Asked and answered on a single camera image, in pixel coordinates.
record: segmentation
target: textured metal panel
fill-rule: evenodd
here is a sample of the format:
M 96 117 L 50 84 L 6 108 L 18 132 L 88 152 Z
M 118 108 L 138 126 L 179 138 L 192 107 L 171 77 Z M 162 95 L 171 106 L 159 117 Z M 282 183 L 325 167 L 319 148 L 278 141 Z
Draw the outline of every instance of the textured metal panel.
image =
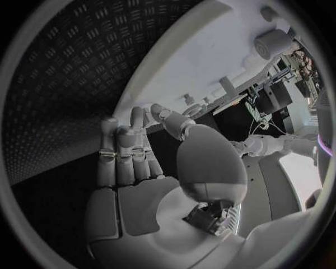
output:
M 86 0 L 58 13 L 25 52 L 7 95 L 11 183 L 97 151 L 100 118 L 159 37 L 199 2 Z

